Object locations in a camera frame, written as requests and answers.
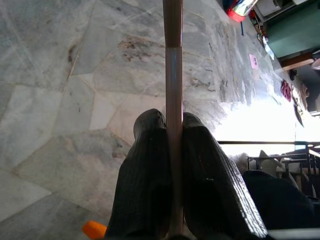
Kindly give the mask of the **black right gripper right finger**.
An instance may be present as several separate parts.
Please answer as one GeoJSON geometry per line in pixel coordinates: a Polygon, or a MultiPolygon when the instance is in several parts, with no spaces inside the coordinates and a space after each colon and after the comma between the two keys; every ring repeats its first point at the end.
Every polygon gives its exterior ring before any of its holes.
{"type": "Polygon", "coordinates": [[[183,208],[198,240],[264,240],[268,231],[236,164],[201,120],[183,114],[183,208]]]}

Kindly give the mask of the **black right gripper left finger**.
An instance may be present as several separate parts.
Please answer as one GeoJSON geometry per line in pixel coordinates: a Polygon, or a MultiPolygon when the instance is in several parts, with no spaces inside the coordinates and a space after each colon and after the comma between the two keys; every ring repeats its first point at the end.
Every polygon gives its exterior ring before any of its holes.
{"type": "Polygon", "coordinates": [[[169,230],[173,184],[163,114],[143,112],[133,126],[134,143],[120,166],[108,240],[160,240],[169,230]]]}

